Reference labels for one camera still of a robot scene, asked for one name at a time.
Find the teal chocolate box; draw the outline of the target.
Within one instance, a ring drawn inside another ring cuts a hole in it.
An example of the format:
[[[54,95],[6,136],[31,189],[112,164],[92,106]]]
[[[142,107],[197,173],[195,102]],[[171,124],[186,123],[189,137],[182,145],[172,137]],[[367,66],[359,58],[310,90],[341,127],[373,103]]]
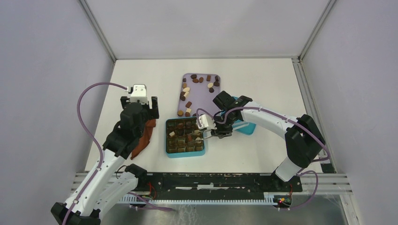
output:
[[[199,130],[195,117],[169,119],[165,122],[165,152],[169,158],[187,158],[203,156],[206,152],[204,141],[189,142],[187,134]]]

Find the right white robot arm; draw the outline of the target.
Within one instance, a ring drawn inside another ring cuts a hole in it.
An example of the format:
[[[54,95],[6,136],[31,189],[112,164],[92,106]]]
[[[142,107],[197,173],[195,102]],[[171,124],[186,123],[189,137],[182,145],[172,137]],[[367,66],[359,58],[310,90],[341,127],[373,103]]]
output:
[[[213,102],[221,110],[221,114],[213,118],[213,136],[231,136],[233,124],[240,120],[267,129],[285,140],[287,156],[271,178],[271,186],[276,191],[284,191],[293,176],[312,162],[318,162],[320,151],[327,149],[319,128],[307,114],[300,117],[279,114],[249,97],[234,98],[225,91],[220,92]]]

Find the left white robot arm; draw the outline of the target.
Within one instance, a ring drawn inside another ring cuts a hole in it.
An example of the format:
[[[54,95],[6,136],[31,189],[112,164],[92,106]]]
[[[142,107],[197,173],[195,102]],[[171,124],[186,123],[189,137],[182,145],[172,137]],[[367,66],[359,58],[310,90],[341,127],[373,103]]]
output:
[[[105,214],[130,190],[142,191],[147,177],[130,171],[122,180],[107,186],[116,170],[138,146],[148,121],[159,118],[158,99],[151,103],[122,97],[120,120],[107,136],[99,159],[76,191],[65,201],[56,202],[51,213],[60,225],[99,225]]]

